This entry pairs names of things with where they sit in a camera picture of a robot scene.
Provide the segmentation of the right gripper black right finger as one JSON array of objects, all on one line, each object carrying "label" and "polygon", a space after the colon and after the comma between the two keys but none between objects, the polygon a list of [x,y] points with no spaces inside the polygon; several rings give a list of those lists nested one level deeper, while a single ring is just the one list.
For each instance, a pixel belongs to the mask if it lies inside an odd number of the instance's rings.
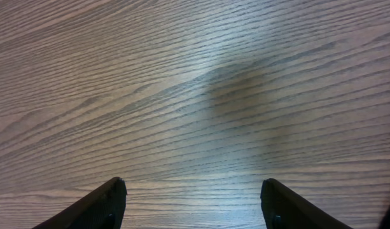
[{"label": "right gripper black right finger", "polygon": [[268,229],[351,229],[276,179],[264,180],[260,198]]}]

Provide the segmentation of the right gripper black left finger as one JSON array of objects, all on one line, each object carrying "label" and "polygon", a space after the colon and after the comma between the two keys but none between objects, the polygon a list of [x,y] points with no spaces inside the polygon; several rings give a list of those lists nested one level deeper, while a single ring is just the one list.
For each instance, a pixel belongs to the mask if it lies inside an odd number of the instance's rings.
[{"label": "right gripper black left finger", "polygon": [[34,229],[120,229],[127,189],[114,177]]}]

